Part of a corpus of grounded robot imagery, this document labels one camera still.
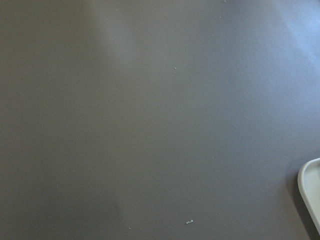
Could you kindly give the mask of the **white plastic tray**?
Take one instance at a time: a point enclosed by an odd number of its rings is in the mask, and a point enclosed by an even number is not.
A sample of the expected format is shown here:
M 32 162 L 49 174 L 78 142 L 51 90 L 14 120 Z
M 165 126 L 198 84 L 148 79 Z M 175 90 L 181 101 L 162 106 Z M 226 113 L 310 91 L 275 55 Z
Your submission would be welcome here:
M 298 189 L 310 217 L 320 233 L 320 159 L 306 162 L 297 176 Z

